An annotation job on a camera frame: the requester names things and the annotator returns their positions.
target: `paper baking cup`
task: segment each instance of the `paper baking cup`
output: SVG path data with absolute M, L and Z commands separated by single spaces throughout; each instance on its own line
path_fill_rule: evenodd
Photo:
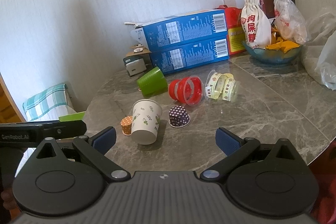
M 126 136 L 131 136 L 132 120 L 133 120 L 132 116 L 127 116 L 127 117 L 123 118 L 120 122 L 121 128 L 123 130 L 123 134 L 126 135 Z
M 175 106 L 169 110 L 169 124 L 175 128 L 186 126 L 190 122 L 190 116 L 183 106 Z

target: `red plastic cup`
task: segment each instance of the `red plastic cup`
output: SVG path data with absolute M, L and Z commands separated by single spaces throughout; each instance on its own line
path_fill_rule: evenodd
M 203 97 L 202 81 L 198 76 L 176 79 L 169 85 L 169 95 L 183 104 L 197 105 Z

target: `green object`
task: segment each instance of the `green object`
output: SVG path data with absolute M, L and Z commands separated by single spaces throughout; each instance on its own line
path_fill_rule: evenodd
M 77 120 L 82 120 L 84 117 L 85 111 L 83 112 L 78 112 L 75 114 L 69 114 L 69 115 L 65 115 L 65 116 L 60 116 L 58 117 L 58 119 L 61 122 L 68 122 L 68 121 L 77 121 Z
M 168 83 L 159 67 L 155 67 L 147 72 L 137 81 L 139 88 L 144 96 L 167 90 Z

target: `blue glass bowl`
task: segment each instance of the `blue glass bowl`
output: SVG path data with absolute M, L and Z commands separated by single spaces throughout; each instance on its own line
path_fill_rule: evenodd
M 293 48 L 286 53 L 280 50 L 267 50 L 264 48 L 251 49 L 244 42 L 243 45 L 247 52 L 255 59 L 265 64 L 274 65 L 287 64 L 291 62 L 300 54 L 302 50 L 302 45 L 300 45 L 298 48 Z

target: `blue box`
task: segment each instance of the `blue box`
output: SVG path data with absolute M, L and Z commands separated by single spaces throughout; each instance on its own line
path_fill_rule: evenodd
M 151 52 L 161 51 L 215 37 L 227 32 L 224 10 L 202 10 L 171 16 L 146 24 L 131 31 L 131 36 Z
M 164 75 L 229 59 L 226 32 L 224 36 L 151 52 L 153 67 Z

